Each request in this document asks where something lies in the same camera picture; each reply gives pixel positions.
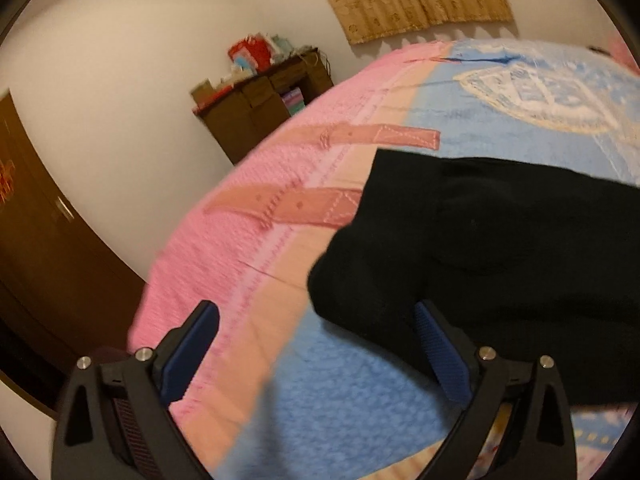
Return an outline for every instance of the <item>door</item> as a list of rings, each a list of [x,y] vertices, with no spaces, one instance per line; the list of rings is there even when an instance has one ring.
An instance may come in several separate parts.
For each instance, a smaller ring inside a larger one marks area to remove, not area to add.
[[[6,325],[65,373],[100,346],[126,348],[144,281],[80,218],[0,100],[0,301]]]

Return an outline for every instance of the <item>black cloth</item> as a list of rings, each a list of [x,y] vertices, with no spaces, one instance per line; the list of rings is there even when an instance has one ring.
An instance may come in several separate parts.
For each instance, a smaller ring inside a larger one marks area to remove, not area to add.
[[[433,377],[429,299],[478,345],[551,355],[569,402],[640,400],[640,189],[490,158],[379,150],[351,224],[312,268],[323,318]]]

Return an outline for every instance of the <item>silver bolt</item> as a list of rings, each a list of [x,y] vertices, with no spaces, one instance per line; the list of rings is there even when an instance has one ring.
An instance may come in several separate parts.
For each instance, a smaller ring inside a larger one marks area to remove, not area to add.
[[[482,346],[478,350],[478,355],[480,356],[482,361],[493,361],[497,356],[497,353],[490,346]]]
[[[86,370],[89,366],[91,366],[91,358],[84,356],[76,361],[76,366],[81,370]]]
[[[548,355],[543,355],[540,358],[540,366],[542,366],[543,368],[553,368],[555,364],[556,362],[554,361],[554,359],[552,357],[549,357]]]
[[[151,348],[141,348],[136,352],[136,359],[140,362],[149,361],[154,351]]]

